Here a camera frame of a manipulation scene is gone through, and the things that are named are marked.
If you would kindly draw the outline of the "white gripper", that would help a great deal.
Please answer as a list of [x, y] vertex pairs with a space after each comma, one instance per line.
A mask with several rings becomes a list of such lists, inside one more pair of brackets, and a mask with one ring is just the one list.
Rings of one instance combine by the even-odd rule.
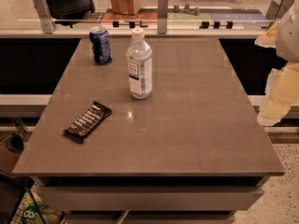
[[274, 126], [299, 101], [299, 0], [295, 0], [280, 21], [259, 35], [254, 44], [263, 48], [276, 48], [277, 56], [287, 64], [273, 68], [267, 78], [265, 97], [257, 120], [262, 126]]

